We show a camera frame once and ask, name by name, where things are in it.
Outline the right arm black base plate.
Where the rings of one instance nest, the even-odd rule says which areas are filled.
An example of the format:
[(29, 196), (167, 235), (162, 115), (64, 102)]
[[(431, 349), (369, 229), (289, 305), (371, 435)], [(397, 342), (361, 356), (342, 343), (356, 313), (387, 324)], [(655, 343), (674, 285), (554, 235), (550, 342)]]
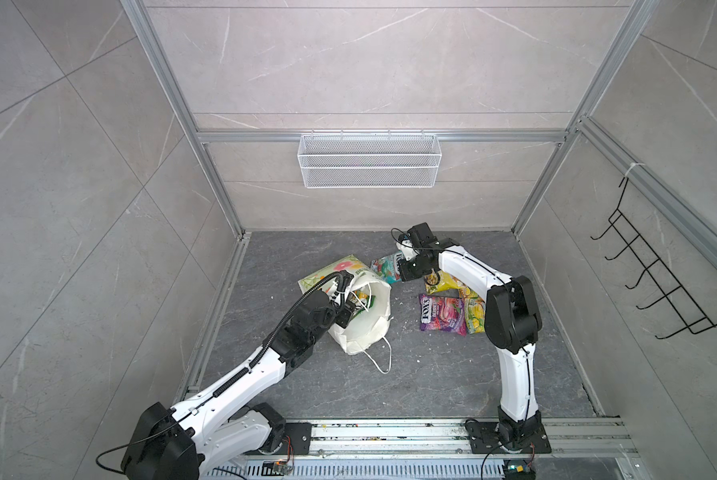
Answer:
[(464, 424), (474, 454), (551, 454), (552, 446), (543, 426), (524, 436), (514, 434), (505, 422), (467, 419)]

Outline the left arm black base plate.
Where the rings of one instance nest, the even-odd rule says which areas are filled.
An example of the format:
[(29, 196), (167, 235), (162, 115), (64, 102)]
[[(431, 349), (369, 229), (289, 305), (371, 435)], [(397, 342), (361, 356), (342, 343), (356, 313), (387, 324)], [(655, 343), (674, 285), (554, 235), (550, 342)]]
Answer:
[(262, 448), (247, 451), (246, 455), (308, 455), (311, 443), (312, 423), (288, 423), (283, 430), (275, 431)]

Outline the purple snack packet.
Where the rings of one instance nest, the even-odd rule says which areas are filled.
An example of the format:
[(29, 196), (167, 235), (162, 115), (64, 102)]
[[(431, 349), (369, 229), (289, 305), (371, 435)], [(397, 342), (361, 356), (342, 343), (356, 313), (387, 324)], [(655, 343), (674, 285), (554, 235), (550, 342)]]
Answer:
[(419, 295), (420, 330), (440, 331), (466, 336), (465, 304), (460, 298)]

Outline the yellow green snack packet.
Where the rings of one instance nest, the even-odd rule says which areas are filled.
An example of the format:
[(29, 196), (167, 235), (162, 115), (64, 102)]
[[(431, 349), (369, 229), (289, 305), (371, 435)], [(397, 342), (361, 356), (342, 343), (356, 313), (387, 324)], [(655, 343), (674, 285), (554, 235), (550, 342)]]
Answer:
[(441, 293), (449, 290), (461, 290), (464, 284), (451, 274), (446, 272), (435, 272), (424, 277), (426, 284), (426, 292), (429, 295)]

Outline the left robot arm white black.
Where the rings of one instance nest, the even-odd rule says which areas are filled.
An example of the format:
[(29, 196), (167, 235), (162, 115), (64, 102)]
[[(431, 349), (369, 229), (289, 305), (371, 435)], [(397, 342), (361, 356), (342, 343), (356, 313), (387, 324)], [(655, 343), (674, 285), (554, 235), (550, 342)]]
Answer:
[(150, 406), (126, 446), (122, 474), (198, 479), (242, 454), (279, 450), (286, 421), (270, 405), (250, 402), (308, 360), (332, 326), (348, 326), (360, 306), (354, 294), (306, 292), (234, 370), (172, 407)]

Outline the teal Fox's candy packet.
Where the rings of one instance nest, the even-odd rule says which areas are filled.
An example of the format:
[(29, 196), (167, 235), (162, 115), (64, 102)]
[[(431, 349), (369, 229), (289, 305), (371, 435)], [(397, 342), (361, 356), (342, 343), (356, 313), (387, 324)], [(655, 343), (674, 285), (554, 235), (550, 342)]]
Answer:
[(372, 272), (375, 272), (388, 284), (400, 282), (402, 280), (400, 262), (404, 259), (404, 254), (400, 251), (381, 257), (372, 262)]

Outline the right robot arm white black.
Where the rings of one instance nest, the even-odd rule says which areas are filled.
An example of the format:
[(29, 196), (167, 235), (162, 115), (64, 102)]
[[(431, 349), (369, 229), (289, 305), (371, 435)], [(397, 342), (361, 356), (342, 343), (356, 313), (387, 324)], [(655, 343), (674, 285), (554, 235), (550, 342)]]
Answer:
[(504, 450), (528, 447), (543, 427), (534, 374), (543, 320), (532, 280), (488, 266), (454, 240), (437, 238), (426, 223), (395, 235), (394, 240), (404, 255), (398, 262), (402, 280), (450, 274), (486, 303), (485, 332), (498, 351), (502, 381), (496, 434)]

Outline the floral paper gift bag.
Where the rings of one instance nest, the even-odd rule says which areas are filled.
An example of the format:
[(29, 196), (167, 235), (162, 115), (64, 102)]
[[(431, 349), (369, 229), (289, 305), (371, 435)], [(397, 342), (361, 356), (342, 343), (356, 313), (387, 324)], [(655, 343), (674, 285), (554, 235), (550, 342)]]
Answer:
[[(387, 338), (392, 319), (390, 284), (358, 257), (348, 255), (298, 280), (300, 292), (306, 293), (322, 278), (336, 271), (352, 274), (352, 281), (346, 288), (346, 301), (354, 306), (354, 313), (346, 327), (334, 324), (328, 333), (344, 353), (350, 356), (364, 354), (380, 374), (389, 374), (393, 367), (393, 348)], [(380, 341), (388, 350), (386, 368), (382, 368), (369, 352)]]

